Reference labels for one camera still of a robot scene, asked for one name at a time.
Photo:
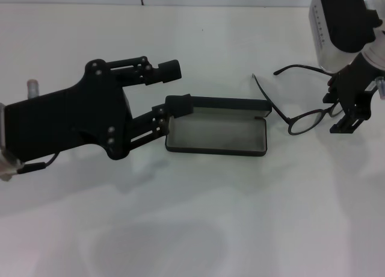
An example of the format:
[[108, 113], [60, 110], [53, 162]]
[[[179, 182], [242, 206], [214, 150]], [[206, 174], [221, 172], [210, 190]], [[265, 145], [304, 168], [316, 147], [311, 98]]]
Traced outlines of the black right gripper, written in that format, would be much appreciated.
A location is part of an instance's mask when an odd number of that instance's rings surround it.
[[362, 54], [332, 75], [322, 102], [329, 107], [341, 104], [344, 115], [330, 128], [331, 134], [352, 134], [371, 117], [371, 99], [375, 90], [369, 91], [367, 88], [379, 76], [380, 70]]

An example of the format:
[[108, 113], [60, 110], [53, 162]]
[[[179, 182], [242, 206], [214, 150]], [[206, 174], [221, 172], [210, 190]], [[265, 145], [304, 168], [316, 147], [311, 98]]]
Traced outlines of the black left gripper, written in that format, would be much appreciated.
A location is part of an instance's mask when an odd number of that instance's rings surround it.
[[112, 160], [129, 153], [129, 109], [109, 63], [94, 60], [79, 83], [5, 107], [5, 148], [27, 162], [83, 145], [102, 147]]

